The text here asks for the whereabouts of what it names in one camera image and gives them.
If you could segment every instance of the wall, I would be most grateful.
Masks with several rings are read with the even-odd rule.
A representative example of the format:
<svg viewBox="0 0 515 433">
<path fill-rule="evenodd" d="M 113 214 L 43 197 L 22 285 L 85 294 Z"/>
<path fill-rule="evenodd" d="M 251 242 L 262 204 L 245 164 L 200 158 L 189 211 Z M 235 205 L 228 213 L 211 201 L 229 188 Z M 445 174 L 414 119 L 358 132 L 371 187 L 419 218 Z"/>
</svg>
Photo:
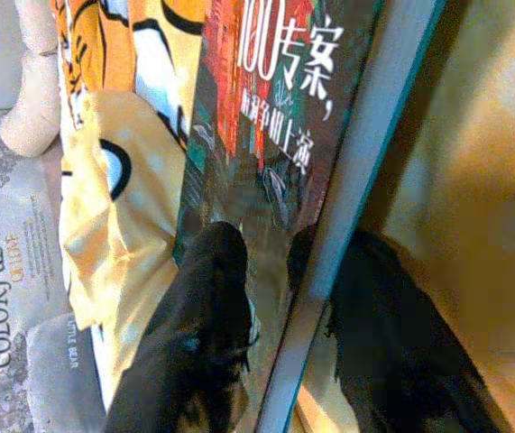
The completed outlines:
<svg viewBox="0 0 515 433">
<path fill-rule="evenodd" d="M 515 0 L 449 1 L 362 226 L 405 250 L 515 429 Z"/>
</svg>

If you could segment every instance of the book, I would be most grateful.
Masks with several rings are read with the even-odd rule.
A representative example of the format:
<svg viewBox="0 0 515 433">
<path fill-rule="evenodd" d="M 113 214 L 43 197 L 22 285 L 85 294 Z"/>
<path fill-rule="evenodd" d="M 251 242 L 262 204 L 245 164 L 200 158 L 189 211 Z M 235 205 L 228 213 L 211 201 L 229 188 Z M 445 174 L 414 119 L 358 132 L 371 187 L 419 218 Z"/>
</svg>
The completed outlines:
<svg viewBox="0 0 515 433">
<path fill-rule="evenodd" d="M 306 269 L 381 0 L 213 0 L 203 30 L 175 259 L 206 224 L 247 244 L 261 323 L 244 376 L 252 431 Z"/>
</svg>

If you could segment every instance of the cartoon print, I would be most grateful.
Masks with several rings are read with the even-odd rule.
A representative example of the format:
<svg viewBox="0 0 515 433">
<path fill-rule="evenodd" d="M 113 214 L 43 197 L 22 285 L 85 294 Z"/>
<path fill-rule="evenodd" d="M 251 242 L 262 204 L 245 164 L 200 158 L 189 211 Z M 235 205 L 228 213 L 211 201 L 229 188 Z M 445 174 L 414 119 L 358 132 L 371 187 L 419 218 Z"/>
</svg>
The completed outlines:
<svg viewBox="0 0 515 433">
<path fill-rule="evenodd" d="M 111 199 L 116 200 L 131 178 L 131 159 L 122 147 L 117 146 L 108 140 L 100 140 L 103 154 L 108 162 L 107 183 Z"/>
<path fill-rule="evenodd" d="M 185 148 L 207 0 L 56 0 L 69 111 L 87 92 L 132 90 Z"/>
</svg>

